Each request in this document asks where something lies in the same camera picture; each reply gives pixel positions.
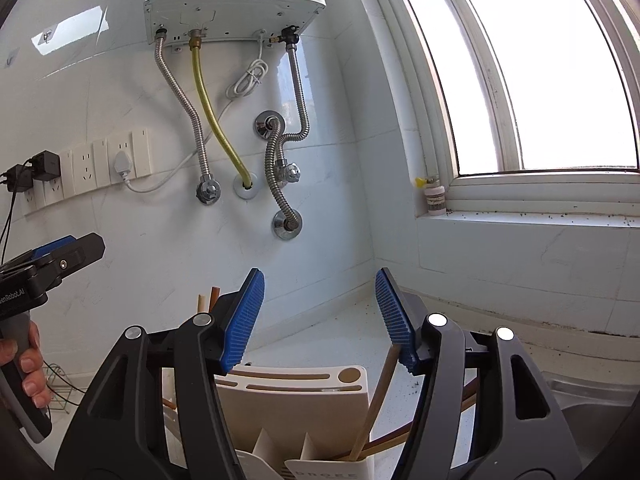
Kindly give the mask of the person left hand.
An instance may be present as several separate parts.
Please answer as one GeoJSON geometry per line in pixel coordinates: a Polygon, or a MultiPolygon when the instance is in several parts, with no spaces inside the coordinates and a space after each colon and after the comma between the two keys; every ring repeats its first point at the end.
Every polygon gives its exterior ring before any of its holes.
{"type": "Polygon", "coordinates": [[[43,371],[43,356],[40,349],[40,333],[36,323],[29,323],[29,347],[18,352],[17,342],[13,339],[0,340],[0,365],[6,365],[18,358],[25,374],[22,387],[37,408],[47,408],[51,402],[51,393],[47,387],[43,371]]]}

